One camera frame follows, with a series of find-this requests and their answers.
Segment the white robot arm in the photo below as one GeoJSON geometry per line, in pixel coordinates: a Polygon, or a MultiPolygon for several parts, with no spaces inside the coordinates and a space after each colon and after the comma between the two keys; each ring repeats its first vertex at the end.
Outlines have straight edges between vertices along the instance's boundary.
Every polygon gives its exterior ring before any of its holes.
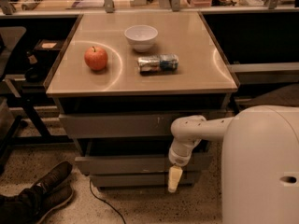
{"type": "Polygon", "coordinates": [[[175,119],[168,190],[202,140],[221,141],[222,224],[299,224],[299,108],[258,105],[234,117],[175,119]]]}

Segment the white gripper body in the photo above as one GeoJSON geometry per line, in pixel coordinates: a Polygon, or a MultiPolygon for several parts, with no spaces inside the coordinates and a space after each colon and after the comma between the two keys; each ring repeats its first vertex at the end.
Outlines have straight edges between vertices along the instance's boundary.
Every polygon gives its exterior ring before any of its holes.
{"type": "Polygon", "coordinates": [[[200,143],[199,140],[195,141],[179,141],[174,139],[168,152],[168,159],[176,166],[186,166],[192,156],[192,151],[200,143]]]}

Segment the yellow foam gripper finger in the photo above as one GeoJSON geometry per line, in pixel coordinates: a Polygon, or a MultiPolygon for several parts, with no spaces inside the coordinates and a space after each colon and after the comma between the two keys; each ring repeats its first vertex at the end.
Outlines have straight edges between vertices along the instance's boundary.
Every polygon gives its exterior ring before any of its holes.
{"type": "Polygon", "coordinates": [[[168,191],[174,193],[177,188],[179,181],[182,177],[183,170],[181,167],[173,165],[169,169],[168,173],[168,191]]]}

